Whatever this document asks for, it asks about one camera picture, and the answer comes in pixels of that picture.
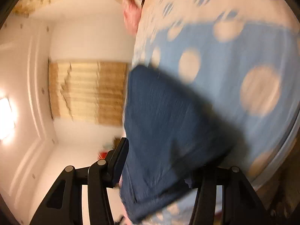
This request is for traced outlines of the dark blue denim jeans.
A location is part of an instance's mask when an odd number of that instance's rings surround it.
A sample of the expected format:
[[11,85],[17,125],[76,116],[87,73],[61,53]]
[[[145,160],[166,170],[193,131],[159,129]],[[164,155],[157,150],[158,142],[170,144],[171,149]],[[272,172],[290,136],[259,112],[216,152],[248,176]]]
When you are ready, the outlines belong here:
[[203,103],[143,65],[128,77],[124,130],[129,152],[120,196],[134,224],[185,196],[194,171],[220,164],[234,145]]

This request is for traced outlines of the red gift bag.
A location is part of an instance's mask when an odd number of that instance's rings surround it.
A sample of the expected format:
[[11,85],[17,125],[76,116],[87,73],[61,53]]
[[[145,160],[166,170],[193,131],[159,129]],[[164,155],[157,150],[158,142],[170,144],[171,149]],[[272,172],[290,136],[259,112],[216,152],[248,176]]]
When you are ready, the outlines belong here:
[[98,159],[99,160],[104,160],[107,155],[108,155],[109,151],[100,151],[98,152]]

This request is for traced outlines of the beige patterned window curtain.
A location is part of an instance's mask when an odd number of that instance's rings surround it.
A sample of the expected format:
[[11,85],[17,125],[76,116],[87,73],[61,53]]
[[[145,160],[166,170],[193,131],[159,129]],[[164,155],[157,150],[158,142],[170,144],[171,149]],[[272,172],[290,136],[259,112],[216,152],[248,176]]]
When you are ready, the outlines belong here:
[[120,127],[128,64],[99,60],[58,60],[48,65],[52,118]]

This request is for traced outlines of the pink and blue bedspread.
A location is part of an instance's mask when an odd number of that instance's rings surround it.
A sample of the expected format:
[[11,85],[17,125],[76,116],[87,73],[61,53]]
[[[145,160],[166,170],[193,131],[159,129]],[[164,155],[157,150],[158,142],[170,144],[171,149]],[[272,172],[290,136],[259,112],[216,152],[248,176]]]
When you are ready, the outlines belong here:
[[[299,0],[145,0],[132,70],[138,65],[182,86],[234,142],[220,164],[203,167],[237,166],[259,189],[293,148]],[[137,224],[187,224],[197,170],[185,196]]]

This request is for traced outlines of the pink floral folded blanket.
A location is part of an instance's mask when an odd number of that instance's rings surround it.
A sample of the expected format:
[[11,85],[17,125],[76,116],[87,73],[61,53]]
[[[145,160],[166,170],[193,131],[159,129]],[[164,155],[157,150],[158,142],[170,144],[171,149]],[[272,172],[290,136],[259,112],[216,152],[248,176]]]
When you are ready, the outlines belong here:
[[124,25],[129,34],[136,36],[142,9],[136,5],[135,0],[121,0],[121,6]]

